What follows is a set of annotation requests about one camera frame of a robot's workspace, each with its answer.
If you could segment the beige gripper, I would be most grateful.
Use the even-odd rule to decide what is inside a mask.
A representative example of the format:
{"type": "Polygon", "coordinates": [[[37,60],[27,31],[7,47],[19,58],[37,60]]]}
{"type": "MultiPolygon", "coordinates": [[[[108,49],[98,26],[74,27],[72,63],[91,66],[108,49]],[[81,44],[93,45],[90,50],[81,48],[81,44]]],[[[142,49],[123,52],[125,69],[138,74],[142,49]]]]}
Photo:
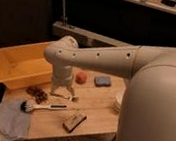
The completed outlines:
{"type": "Polygon", "coordinates": [[[71,94],[71,97],[75,96],[75,91],[73,89],[72,81],[73,81],[73,72],[72,72],[72,66],[67,65],[54,65],[53,68],[53,74],[52,74],[52,83],[53,86],[51,86],[51,92],[50,94],[55,94],[58,86],[59,87],[67,87],[66,89],[71,94]]]}

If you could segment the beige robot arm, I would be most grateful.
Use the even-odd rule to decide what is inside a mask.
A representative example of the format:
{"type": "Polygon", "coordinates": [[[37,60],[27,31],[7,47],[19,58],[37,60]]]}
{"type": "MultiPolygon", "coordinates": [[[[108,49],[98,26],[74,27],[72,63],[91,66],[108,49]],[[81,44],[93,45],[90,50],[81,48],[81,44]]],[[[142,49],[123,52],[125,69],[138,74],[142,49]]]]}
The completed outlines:
{"type": "Polygon", "coordinates": [[[53,65],[53,90],[71,85],[73,67],[129,80],[116,141],[176,141],[176,48],[81,49],[76,39],[66,36],[49,44],[44,56],[53,65]]]}

